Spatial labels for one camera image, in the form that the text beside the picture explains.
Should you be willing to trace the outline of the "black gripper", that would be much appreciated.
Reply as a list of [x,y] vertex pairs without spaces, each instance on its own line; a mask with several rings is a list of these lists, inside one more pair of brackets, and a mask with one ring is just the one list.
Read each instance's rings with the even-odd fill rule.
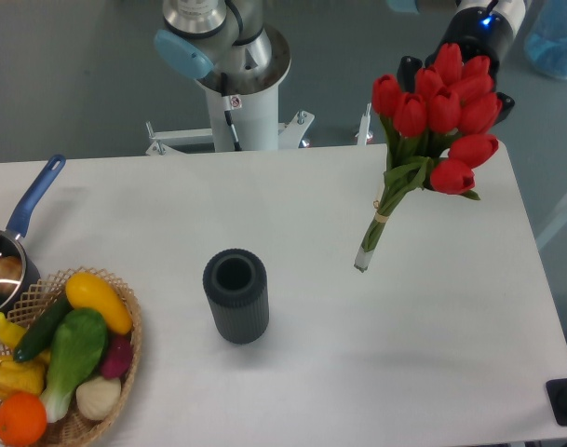
[[[456,44],[463,63],[477,56],[490,60],[489,75],[495,81],[501,63],[510,48],[510,23],[494,6],[466,6],[457,11],[442,36],[437,49],[425,60],[431,65],[444,44]],[[422,61],[413,56],[403,56],[397,70],[397,80],[404,92],[415,91],[415,77],[422,68]],[[503,92],[496,93],[501,103],[495,125],[505,121],[515,107],[515,100]]]

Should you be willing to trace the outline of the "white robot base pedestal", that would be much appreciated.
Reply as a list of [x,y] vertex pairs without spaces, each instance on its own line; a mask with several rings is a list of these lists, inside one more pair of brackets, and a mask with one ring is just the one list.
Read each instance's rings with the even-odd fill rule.
[[215,152],[304,146],[314,117],[279,120],[279,86],[291,65],[285,37],[263,20],[261,1],[166,1],[155,51],[203,89]]

